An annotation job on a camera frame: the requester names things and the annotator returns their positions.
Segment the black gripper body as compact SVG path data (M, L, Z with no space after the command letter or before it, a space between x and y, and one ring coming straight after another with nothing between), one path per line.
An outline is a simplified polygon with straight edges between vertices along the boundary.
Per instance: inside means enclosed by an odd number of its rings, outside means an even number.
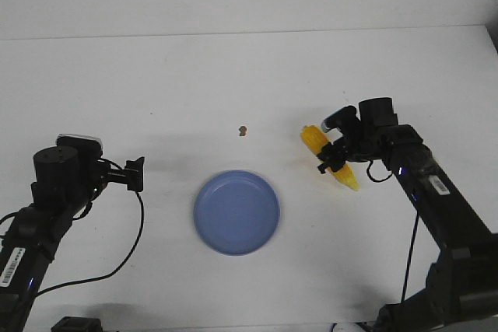
M360 162L380 159L383 150L381 132L398 125L390 97L379 97L361 101L356 108L354 125L341 133L333 144L342 147L346 161Z
M33 156L36 181L31 185L38 208L83 208L109 183L128 185L124 171L99 156L81 156L70 146L42 149Z

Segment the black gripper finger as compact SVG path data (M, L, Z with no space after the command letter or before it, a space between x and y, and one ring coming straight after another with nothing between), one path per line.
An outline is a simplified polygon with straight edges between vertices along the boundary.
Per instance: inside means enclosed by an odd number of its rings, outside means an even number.
M327 169L334 173L338 172L346 162L342 147L330 142L321 148L321 151L317 154L317 158L321 161L317 167L320 173L325 173Z
M144 187L144 164L143 156L136 160L127 160L124 171L127 178L127 189L130 191L143 191Z

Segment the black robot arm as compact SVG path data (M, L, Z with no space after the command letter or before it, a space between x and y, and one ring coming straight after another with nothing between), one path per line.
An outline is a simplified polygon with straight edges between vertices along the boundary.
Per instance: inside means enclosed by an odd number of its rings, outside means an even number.
M383 306L374 331L433 331L497 315L497 235L434 159L415 128L399 124L389 97L364 100L326 117L341 138L318 153L318 169L381 160L440 248L424 289Z
M84 218L109 183L143 191L144 158L124 167L103 159L101 147L56 145L33 157L33 201L9 214L1 238L1 329L24 329L48 267L74 221Z

